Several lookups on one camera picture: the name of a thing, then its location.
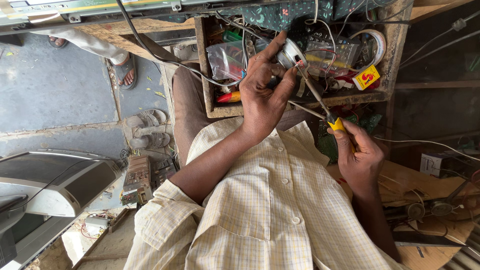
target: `hand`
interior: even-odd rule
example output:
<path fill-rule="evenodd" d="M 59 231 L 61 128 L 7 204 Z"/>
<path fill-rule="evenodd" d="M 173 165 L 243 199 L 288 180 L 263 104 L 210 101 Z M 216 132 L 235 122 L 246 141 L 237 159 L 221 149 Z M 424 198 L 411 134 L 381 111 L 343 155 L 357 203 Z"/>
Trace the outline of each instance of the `hand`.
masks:
<path fill-rule="evenodd" d="M 241 128 L 252 145 L 259 144 L 276 127 L 295 86 L 295 67 L 286 71 L 282 65 L 271 63 L 286 38 L 286 31 L 280 32 L 266 49 L 250 58 L 247 75 L 240 83 L 244 113 Z M 266 88 L 272 76 L 283 78 L 275 91 Z"/>
<path fill-rule="evenodd" d="M 355 193 L 361 195 L 364 191 L 369 193 L 371 188 L 377 187 L 377 178 L 385 158 L 387 147 L 382 143 L 376 143 L 363 128 L 342 120 L 343 126 L 351 135 L 341 130 L 327 132 L 333 134 L 338 144 L 338 167 L 340 173 Z M 357 149 L 352 153 L 350 142 Z"/>

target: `fingernail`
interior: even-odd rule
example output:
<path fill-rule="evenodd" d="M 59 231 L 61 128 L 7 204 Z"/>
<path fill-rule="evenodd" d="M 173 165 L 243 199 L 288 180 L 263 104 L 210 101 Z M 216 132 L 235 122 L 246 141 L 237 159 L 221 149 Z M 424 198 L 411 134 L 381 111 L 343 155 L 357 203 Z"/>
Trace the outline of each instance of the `fingernail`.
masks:
<path fill-rule="evenodd" d="M 334 130 L 333 133 L 334 133 L 333 135 L 334 135 L 335 138 L 337 138 L 337 139 L 340 139 L 340 138 L 343 136 L 343 135 L 342 135 L 342 132 L 339 131 L 339 130 Z"/>

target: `plastic bag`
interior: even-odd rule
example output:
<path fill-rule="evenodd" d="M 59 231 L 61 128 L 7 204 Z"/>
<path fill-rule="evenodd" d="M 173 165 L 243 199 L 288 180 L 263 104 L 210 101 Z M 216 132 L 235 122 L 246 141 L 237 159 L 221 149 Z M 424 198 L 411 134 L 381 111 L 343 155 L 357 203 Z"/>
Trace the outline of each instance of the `plastic bag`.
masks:
<path fill-rule="evenodd" d="M 332 68 L 327 74 L 327 77 L 337 77 L 348 73 L 348 69 L 352 67 L 354 61 L 353 56 L 357 51 L 358 44 L 342 44 L 336 46 L 337 57 L 332 65 Z M 305 51 L 305 57 L 310 68 L 308 72 L 311 75 L 320 77 L 325 76 L 325 71 L 332 62 L 334 54 L 325 50 L 333 51 L 333 45 L 326 42 L 309 41 L 307 44 L 307 50 Z"/>
<path fill-rule="evenodd" d="M 206 48 L 214 80 L 240 80 L 244 74 L 243 50 L 240 41 L 220 43 Z"/>

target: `packing tape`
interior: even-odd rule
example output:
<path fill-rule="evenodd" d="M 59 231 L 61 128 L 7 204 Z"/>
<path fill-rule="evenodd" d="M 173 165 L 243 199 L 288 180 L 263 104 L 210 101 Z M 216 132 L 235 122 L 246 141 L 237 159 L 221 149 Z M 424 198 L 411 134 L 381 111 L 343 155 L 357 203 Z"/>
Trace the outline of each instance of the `packing tape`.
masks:
<path fill-rule="evenodd" d="M 387 48 L 387 42 L 385 40 L 385 36 L 382 33 L 378 32 L 377 30 L 364 29 L 364 30 L 361 30 L 360 32 L 357 32 L 357 33 L 353 34 L 350 37 L 350 39 L 356 37 L 357 35 L 363 34 L 363 33 L 369 34 L 375 39 L 375 41 L 377 43 L 377 52 L 376 52 L 375 57 L 374 57 L 374 59 L 372 60 L 371 63 L 369 63 L 368 65 L 365 65 L 361 69 L 350 68 L 351 71 L 362 72 L 362 71 L 366 70 L 371 65 L 376 66 L 383 59 L 383 57 L 385 55 L 385 50 Z"/>

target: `concrete floor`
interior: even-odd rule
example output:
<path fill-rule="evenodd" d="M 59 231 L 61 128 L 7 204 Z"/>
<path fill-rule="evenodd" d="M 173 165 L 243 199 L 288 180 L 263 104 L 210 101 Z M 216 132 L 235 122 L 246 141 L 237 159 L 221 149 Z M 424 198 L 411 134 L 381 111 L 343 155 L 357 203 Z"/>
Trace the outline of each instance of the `concrete floor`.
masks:
<path fill-rule="evenodd" d="M 136 57 L 138 84 L 121 91 L 106 59 L 72 43 L 54 49 L 43 35 L 21 39 L 22 47 L 0 46 L 0 156 L 53 148 L 118 159 L 128 146 L 124 130 L 132 135 L 122 119 L 147 109 L 168 116 L 166 79 L 152 62 Z M 173 136 L 171 125 L 165 129 Z M 86 210 L 120 207 L 123 179 L 110 187 L 111 199 L 100 197 Z"/>

